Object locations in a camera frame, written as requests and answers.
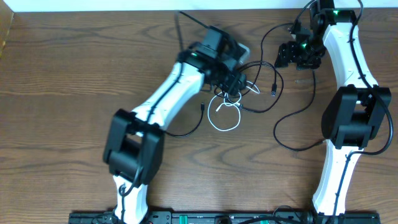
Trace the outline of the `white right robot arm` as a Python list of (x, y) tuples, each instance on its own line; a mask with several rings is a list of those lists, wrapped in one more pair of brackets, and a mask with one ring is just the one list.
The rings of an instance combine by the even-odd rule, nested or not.
[(297, 69), (317, 69), (329, 54), (335, 73), (337, 91), (322, 115), (326, 158), (322, 176), (312, 198), (312, 211), (304, 223), (370, 223), (376, 217), (361, 218), (346, 214), (345, 200), (357, 161), (370, 155), (365, 148), (374, 139), (384, 118), (389, 124), (383, 153), (391, 144), (394, 125), (388, 110), (390, 89), (379, 86), (366, 63), (359, 41), (360, 16), (352, 9), (338, 9), (333, 1), (310, 1), (310, 28), (296, 19), (289, 29), (294, 38), (281, 44), (275, 67), (294, 63)]

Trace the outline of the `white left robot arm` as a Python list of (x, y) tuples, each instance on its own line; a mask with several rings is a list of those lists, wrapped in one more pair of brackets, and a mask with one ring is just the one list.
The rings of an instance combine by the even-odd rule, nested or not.
[(204, 84), (229, 95), (246, 87), (246, 77), (236, 67), (250, 54), (238, 50), (180, 52), (170, 75), (141, 105), (119, 109), (112, 117), (103, 161), (117, 188), (113, 210), (116, 223), (142, 223), (148, 212), (147, 189), (162, 163), (165, 131), (183, 105)]

